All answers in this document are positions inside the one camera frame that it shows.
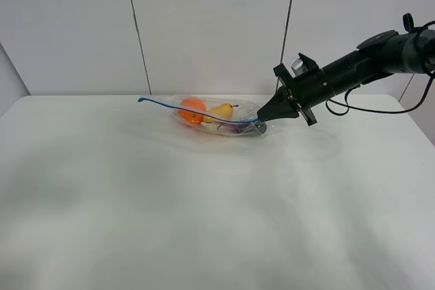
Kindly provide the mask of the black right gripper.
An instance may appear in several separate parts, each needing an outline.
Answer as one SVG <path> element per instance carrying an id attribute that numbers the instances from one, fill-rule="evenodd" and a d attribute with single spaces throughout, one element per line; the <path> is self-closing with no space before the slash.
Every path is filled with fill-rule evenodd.
<path id="1" fill-rule="evenodd" d="M 258 119 L 267 122 L 296 119 L 301 115 L 308 125 L 316 124 L 317 119 L 311 108 L 334 96 L 326 74 L 318 68 L 292 77 L 284 64 L 276 66 L 273 71 L 282 87 L 258 110 Z"/>

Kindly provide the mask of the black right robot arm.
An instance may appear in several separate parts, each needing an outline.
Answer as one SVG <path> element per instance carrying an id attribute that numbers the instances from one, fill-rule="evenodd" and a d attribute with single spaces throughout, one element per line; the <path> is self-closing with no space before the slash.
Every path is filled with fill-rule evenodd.
<path id="1" fill-rule="evenodd" d="M 299 54 L 290 68 L 276 66 L 273 71 L 281 87 L 258 110 L 258 119 L 267 122 L 302 116 L 312 126 L 317 122 L 313 107 L 339 94 L 349 95 L 362 85 L 401 73 L 427 75 L 433 81 L 434 30 L 430 27 L 434 23 L 417 27 L 412 16 L 405 14 L 403 24 L 404 34 L 390 30 L 375 35 L 324 67 L 304 54 Z"/>

